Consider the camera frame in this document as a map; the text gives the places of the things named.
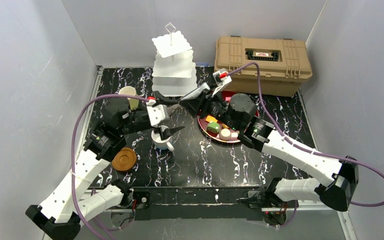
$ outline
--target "white plate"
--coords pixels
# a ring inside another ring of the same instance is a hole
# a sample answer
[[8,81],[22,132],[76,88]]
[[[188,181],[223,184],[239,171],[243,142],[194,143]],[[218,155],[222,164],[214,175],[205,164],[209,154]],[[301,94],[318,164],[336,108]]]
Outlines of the white plate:
[[195,63],[192,62],[193,50],[188,50],[163,58],[157,51],[153,65],[153,77],[190,78]]
[[192,49],[191,45],[180,31],[173,32],[171,34],[171,39],[173,44],[170,46],[170,34],[152,38],[153,44],[159,54],[161,54],[162,58],[167,58]]
[[197,70],[191,71],[191,77],[153,77],[152,91],[159,91],[166,97],[180,97],[190,93],[198,87]]

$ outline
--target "red plate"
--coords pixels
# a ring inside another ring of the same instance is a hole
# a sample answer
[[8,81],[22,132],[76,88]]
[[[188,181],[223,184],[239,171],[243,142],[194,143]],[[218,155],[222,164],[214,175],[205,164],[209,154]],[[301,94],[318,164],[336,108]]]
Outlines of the red plate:
[[[234,91],[222,91],[221,92],[221,96],[223,98],[223,101],[230,101],[230,99],[232,98],[233,95],[237,94],[237,92],[234,92]],[[260,116],[260,113],[258,111],[255,112],[255,115],[257,117]],[[215,134],[215,133],[212,133],[212,132],[208,132],[207,131],[207,126],[208,126],[208,122],[205,121],[207,116],[205,116],[204,118],[200,118],[200,115],[198,114],[198,124],[199,124],[199,127],[201,128],[202,132],[206,135],[208,135],[210,138],[212,138],[213,140],[216,140],[220,143],[228,143],[228,144],[235,144],[235,143],[239,143],[241,142],[239,139],[238,139],[238,134],[239,134],[239,131],[235,131],[235,130],[232,130],[229,128],[230,132],[231,132],[231,138],[229,141],[224,141],[224,140],[221,140],[219,138],[219,134]],[[220,131],[223,129],[222,127],[222,122],[221,121],[218,121],[217,122],[219,125],[220,125]]]

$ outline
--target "round plate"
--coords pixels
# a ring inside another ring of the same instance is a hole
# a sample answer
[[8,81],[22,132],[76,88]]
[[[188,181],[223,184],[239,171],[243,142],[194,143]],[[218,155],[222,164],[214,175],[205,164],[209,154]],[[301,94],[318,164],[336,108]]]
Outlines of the round plate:
[[[230,101],[231,97],[233,95],[237,94],[237,92],[234,92],[234,91],[222,91],[221,92],[221,97],[223,98],[223,101]],[[258,110],[255,112],[255,115],[257,117],[260,116],[260,113],[258,112]],[[201,128],[202,132],[204,134],[206,134],[207,136],[209,136],[210,138],[212,138],[213,140],[216,140],[217,142],[220,142],[220,143],[227,143],[227,144],[235,144],[235,143],[240,143],[241,141],[238,139],[238,134],[239,134],[239,131],[235,131],[235,130],[232,130],[229,128],[230,132],[231,132],[231,138],[229,141],[224,141],[224,140],[221,140],[220,137],[219,137],[219,134],[215,134],[215,133],[211,133],[211,132],[208,132],[207,131],[207,126],[208,126],[208,122],[205,121],[206,117],[204,118],[200,118],[200,115],[198,114],[198,125],[199,125],[199,128]],[[222,122],[221,121],[217,121],[218,124],[220,124],[220,130],[223,129],[222,127]]]
[[136,152],[128,147],[123,147],[112,160],[111,164],[115,170],[125,172],[133,168],[136,163]]

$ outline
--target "paper cup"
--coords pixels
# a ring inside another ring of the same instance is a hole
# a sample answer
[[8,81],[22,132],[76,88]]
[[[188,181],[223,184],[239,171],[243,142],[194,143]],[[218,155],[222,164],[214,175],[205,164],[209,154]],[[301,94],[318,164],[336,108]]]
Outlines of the paper cup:
[[[131,95],[131,96],[137,96],[136,89],[132,86],[125,86],[120,91],[118,91],[118,94],[124,94],[124,95]],[[139,100],[127,98],[128,104],[130,105],[130,110],[135,110],[139,107]]]

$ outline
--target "table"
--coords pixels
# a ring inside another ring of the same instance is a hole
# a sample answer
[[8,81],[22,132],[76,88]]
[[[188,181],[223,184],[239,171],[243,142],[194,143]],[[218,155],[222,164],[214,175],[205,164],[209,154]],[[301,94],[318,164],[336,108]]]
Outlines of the table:
[[[197,67],[197,82],[212,78],[212,67]],[[114,94],[122,87],[136,88],[139,96],[152,93],[152,68],[105,68],[97,95]],[[256,94],[250,94],[257,104]],[[286,134],[314,148],[314,142],[298,94],[294,97],[263,97],[270,114]],[[102,117],[104,102],[94,105],[88,132]],[[270,121],[259,105],[264,120]],[[267,186],[272,178],[303,179],[309,175],[277,157],[249,149],[243,145],[225,146],[204,136],[195,118],[178,109],[167,124],[185,126],[174,136],[175,152],[155,149],[151,130],[126,136],[126,147],[137,153],[137,162],[127,173],[117,172],[110,165],[90,186],[101,188],[115,179],[123,179],[134,187],[255,187]]]

